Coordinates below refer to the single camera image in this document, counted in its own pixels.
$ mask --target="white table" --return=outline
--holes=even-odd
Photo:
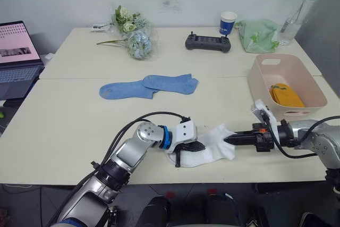
[[[258,122],[250,112],[252,98],[246,78],[194,76],[199,80],[194,94],[160,91],[152,100],[102,99],[99,88],[117,79],[39,80],[1,137],[0,183],[76,184],[92,170],[92,160],[101,161],[120,128],[148,112],[190,116],[199,132],[223,122],[233,131],[250,130]],[[338,97],[322,77],[315,80],[328,105],[308,118],[339,114]],[[149,119],[169,127],[179,121],[173,116]],[[338,120],[329,123],[339,125]],[[324,176],[325,168],[317,157],[288,159],[279,152],[257,153],[253,146],[238,147],[232,161],[192,169],[177,169],[164,152],[152,149],[130,183],[288,182],[323,180]]]
[[[40,75],[41,79],[68,78],[127,78],[140,80],[149,74],[175,76],[195,73],[207,77],[246,77],[257,54],[244,51],[238,31],[229,36],[232,48],[225,54],[220,51],[185,48],[188,34],[194,31],[201,36],[220,37],[217,28],[158,28],[154,29],[155,53],[148,60],[129,57],[123,47],[96,45],[112,40],[106,33],[90,33],[89,28],[72,30],[54,58]],[[312,60],[294,40],[281,46],[277,53],[293,54],[301,59],[311,75],[321,75]]]

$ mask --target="flower bouquet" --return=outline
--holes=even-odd
[[[119,30],[123,39],[97,43],[125,46],[133,58],[146,58],[152,49],[150,40],[151,25],[140,13],[131,12],[119,6],[112,15],[112,24]]]

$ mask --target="plastic bottle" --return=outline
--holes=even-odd
[[[278,40],[280,45],[289,45],[292,42],[314,2],[315,0],[301,0],[300,3],[293,8],[289,18],[279,30]]]

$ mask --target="green bag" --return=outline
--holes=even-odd
[[[278,25],[272,21],[240,21],[235,27],[239,29],[241,44],[246,52],[273,53],[279,46],[276,41]]]

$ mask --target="blue paper cup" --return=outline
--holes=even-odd
[[[219,25],[219,32],[222,35],[229,35],[232,32],[237,14],[233,12],[221,13],[221,22]]]

